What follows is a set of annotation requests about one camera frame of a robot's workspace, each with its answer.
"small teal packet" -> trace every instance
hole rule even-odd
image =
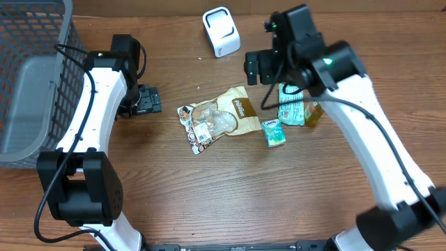
[[[283,92],[284,84],[279,84],[279,102],[287,102],[292,100],[299,100],[304,97],[304,93],[301,91],[298,94],[290,95]],[[290,86],[286,87],[287,93],[293,93],[297,91],[299,87]],[[282,123],[292,126],[303,126],[305,124],[304,117],[304,103],[295,102],[288,105],[281,105],[277,117]]]
[[[285,133],[279,119],[263,122],[262,129],[263,133],[265,134],[268,147],[285,144]]]

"wooden surface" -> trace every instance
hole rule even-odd
[[[93,17],[203,15],[226,6],[233,15],[268,14],[307,4],[313,13],[440,11],[446,0],[73,0],[74,14]]]
[[[267,149],[263,133],[223,137],[194,155],[176,108],[246,86],[261,121],[267,86],[247,86],[246,51],[270,47],[266,15],[235,18],[241,49],[212,55],[200,17],[75,19],[89,50],[108,50],[114,33],[131,33],[148,51],[141,82],[159,88],[162,113],[119,119],[109,159],[124,187],[124,213],[152,244],[283,243],[327,239],[374,205],[369,184],[338,127],[285,126],[286,144]],[[351,43],[376,95],[415,162],[446,185],[445,13],[317,14],[327,43]],[[43,195],[35,170],[0,169],[0,250],[81,250],[90,236],[46,246],[33,234]],[[75,229],[45,208],[42,233]],[[434,227],[408,241],[415,250],[444,250]]]

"plastic crate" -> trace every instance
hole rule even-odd
[[[70,125],[84,73],[53,45],[84,49],[71,17],[71,0],[0,1],[0,167],[36,168]]]

